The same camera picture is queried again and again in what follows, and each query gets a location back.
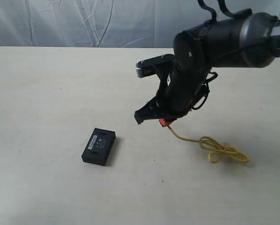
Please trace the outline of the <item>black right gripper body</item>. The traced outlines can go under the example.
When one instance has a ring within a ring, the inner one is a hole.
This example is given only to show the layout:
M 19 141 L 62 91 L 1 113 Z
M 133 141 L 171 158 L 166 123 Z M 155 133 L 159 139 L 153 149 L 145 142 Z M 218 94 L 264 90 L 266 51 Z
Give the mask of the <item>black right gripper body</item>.
M 176 63 L 162 63 L 154 66 L 160 79 L 159 89 L 154 99 L 155 119 L 178 119 L 209 94 L 209 70 L 202 72 L 182 72 Z

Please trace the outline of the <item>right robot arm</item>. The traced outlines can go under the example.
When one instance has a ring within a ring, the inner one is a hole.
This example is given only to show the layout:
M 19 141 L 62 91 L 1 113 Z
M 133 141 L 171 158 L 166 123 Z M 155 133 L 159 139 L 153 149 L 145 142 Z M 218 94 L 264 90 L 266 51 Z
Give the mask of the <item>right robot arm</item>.
M 280 19 L 255 13 L 241 19 L 205 23 L 178 33 L 172 54 L 139 61 L 139 78 L 157 75 L 156 95 L 134 114 L 138 124 L 167 126 L 200 109 L 217 78 L 213 68 L 264 68 L 280 57 Z

